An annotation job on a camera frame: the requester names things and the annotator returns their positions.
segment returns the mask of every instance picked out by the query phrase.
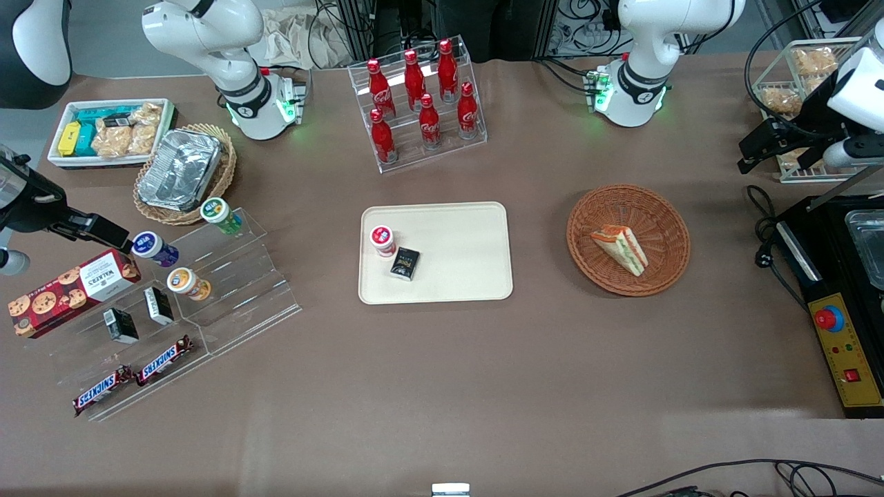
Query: sandwich slice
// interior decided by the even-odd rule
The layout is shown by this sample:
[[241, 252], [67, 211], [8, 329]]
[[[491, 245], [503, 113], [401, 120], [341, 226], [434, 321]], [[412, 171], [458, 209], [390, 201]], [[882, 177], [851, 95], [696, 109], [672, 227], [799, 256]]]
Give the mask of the sandwich slice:
[[641, 276], [648, 267], [648, 258], [638, 245], [636, 236], [628, 226], [604, 225], [590, 237], [613, 260], [636, 276]]

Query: brown tablecloth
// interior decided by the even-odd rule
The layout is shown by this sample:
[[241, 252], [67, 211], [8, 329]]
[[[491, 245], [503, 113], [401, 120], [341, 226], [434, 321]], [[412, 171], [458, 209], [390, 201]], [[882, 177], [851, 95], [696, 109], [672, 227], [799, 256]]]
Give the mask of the brown tablecloth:
[[[659, 114], [622, 129], [538, 65], [478, 65], [488, 143], [384, 176], [343, 71], [318, 73], [304, 124], [266, 142], [234, 129], [206, 78], [77, 79], [66, 100], [166, 97], [180, 124], [230, 131], [228, 198], [270, 232], [304, 311], [100, 424], [72, 418], [48, 357], [0, 333], [0, 493], [405, 496], [467, 481], [480, 497], [613, 495], [759, 456], [880, 474], [884, 424], [841, 419], [807, 316], [752, 263], [743, 186], [760, 182], [780, 209], [819, 188], [738, 173], [736, 144], [759, 119], [742, 66], [684, 57]], [[41, 171], [132, 232], [188, 230], [141, 217], [134, 169]], [[571, 207], [617, 182], [665, 196], [690, 229], [688, 270], [663, 294], [608, 294], [570, 259]], [[473, 201], [507, 207], [511, 297], [359, 301], [366, 208]], [[2, 280], [7, 301], [99, 250], [46, 233], [11, 245], [34, 267]], [[686, 481], [776, 485], [767, 467]]]

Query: coca-cola bottle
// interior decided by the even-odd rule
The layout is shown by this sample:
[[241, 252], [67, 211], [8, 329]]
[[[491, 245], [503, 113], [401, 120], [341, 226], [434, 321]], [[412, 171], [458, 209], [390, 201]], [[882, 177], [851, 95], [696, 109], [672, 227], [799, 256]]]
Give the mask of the coca-cola bottle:
[[457, 100], [457, 62], [451, 53], [451, 40], [439, 42], [439, 54], [439, 96], [442, 102], [453, 103]]
[[408, 108], [414, 113], [420, 112], [421, 97], [427, 93], [427, 85], [414, 50], [405, 50], [405, 92], [408, 94]]
[[392, 142], [392, 130], [390, 125], [384, 122], [384, 113], [379, 109], [372, 109], [371, 113], [371, 140], [375, 142], [377, 159], [384, 164], [396, 162], [399, 155], [396, 146]]
[[381, 73], [381, 63], [376, 58], [370, 58], [367, 66], [369, 68], [369, 91], [371, 91], [371, 98], [375, 102], [375, 108], [380, 109], [385, 118], [395, 118], [396, 107], [392, 103], [390, 83]]
[[421, 123], [421, 138], [423, 147], [427, 150], [435, 150], [442, 144], [442, 135], [439, 133], [439, 115], [433, 107], [433, 96], [429, 93], [421, 97], [421, 115], [418, 118]]
[[461, 85], [461, 100], [457, 103], [457, 120], [461, 124], [458, 134], [464, 140], [472, 140], [478, 134], [476, 126], [476, 96], [473, 95], [473, 83], [464, 81]]

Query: wicker basket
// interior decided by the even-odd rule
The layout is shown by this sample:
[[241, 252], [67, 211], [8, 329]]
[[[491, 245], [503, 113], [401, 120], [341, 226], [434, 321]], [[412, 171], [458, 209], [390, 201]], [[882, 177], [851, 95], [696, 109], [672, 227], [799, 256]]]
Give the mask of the wicker basket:
[[[209, 193], [205, 195], [207, 198], [211, 196], [221, 196], [227, 187], [230, 186], [231, 182], [233, 182], [233, 171], [236, 169], [236, 150], [233, 149], [233, 142], [230, 139], [230, 135], [218, 126], [206, 124], [187, 125], [180, 129], [208, 134], [221, 141], [221, 161], [218, 163], [215, 173], [212, 175], [209, 187], [206, 188], [206, 191]], [[138, 211], [141, 214], [144, 214], [146, 218], [159, 221], [164, 225], [185, 226], [192, 225], [199, 221], [201, 219], [199, 209], [190, 212], [178, 212], [177, 210], [163, 209], [162, 207], [147, 205], [138, 198], [138, 184], [141, 183], [141, 179], [144, 178], [144, 175], [148, 172], [148, 169], [153, 162], [154, 156], [151, 155], [150, 158], [148, 158], [148, 162], [144, 163], [144, 166], [138, 173], [138, 178], [135, 179], [133, 197], [135, 199], [135, 207], [138, 208]]]
[[[602, 225], [629, 226], [648, 257], [634, 276], [590, 234]], [[690, 237], [675, 208], [651, 190], [635, 185], [597, 188], [577, 202], [568, 218], [568, 250], [589, 279], [609, 292], [642, 297], [671, 287], [688, 267]]]

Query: walkers cookie box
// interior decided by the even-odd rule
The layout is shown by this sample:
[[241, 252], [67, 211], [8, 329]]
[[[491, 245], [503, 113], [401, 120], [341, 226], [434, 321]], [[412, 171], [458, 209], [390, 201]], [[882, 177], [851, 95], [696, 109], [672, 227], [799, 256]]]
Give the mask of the walkers cookie box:
[[132, 258], [118, 250], [105, 250], [100, 256], [9, 302], [15, 334], [38, 338], [131, 287], [139, 279], [141, 275]]

